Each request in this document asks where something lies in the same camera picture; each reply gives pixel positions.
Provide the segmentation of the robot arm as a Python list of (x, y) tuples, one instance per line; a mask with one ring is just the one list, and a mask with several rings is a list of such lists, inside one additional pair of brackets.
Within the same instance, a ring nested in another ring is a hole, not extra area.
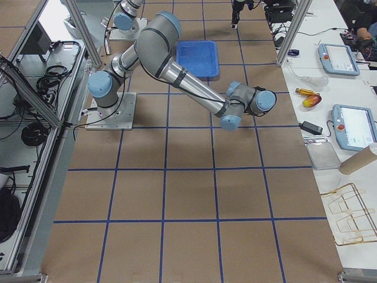
[[(122, 32), (137, 32), (140, 29), (139, 21), (137, 19), (138, 9), (144, 1), (140, 0), (126, 0), (120, 1), (118, 4), (119, 11), (113, 16), (113, 23), (117, 29)], [(233, 1), (232, 3), (232, 21), (231, 28), (236, 29), (240, 19), (240, 12), (243, 10), (247, 1)]]
[(232, 81), (221, 97), (172, 57), (171, 49), (181, 35), (181, 25), (172, 13), (161, 11), (141, 30), (135, 43), (113, 56), (103, 70), (90, 75), (87, 87), (103, 118), (114, 115), (121, 101), (117, 94), (137, 66), (153, 79), (188, 95), (220, 120), (221, 128), (234, 131), (244, 114), (261, 117), (276, 104), (276, 94), (260, 87)]

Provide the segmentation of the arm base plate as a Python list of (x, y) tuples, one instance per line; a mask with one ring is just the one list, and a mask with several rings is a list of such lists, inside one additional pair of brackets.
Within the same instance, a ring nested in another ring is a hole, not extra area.
[(110, 108), (97, 106), (94, 98), (87, 116), (85, 128), (88, 130), (132, 130), (137, 93), (118, 92), (117, 104)]
[(110, 41), (135, 41), (140, 32), (147, 26), (147, 18), (135, 18), (131, 21), (130, 29), (122, 29), (117, 26), (110, 32)]

